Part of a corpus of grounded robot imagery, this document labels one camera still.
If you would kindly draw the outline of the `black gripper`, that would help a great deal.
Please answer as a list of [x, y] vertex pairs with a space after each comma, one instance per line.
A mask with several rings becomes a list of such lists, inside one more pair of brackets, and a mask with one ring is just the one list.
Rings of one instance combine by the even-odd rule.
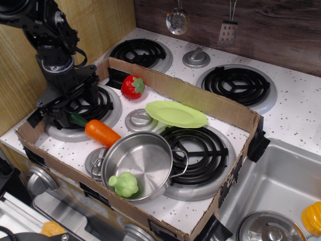
[[70, 116], [74, 109], [66, 107], [70, 102], [83, 98], [90, 105], [98, 104], [99, 77], [96, 66], [92, 64], [76, 68], [73, 57], [63, 65], [48, 65], [39, 56], [36, 60], [47, 83], [36, 103], [37, 109], [55, 128], [71, 128]]

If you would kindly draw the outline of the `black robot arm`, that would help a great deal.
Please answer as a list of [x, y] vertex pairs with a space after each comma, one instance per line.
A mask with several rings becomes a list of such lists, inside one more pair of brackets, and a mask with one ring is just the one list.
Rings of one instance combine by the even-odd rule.
[[98, 75], [87, 59], [75, 64], [79, 38], [55, 1], [1, 1], [1, 24], [22, 29], [37, 51], [36, 61], [47, 86], [36, 106], [42, 117], [57, 129], [78, 128], [71, 120], [75, 100], [98, 104]]

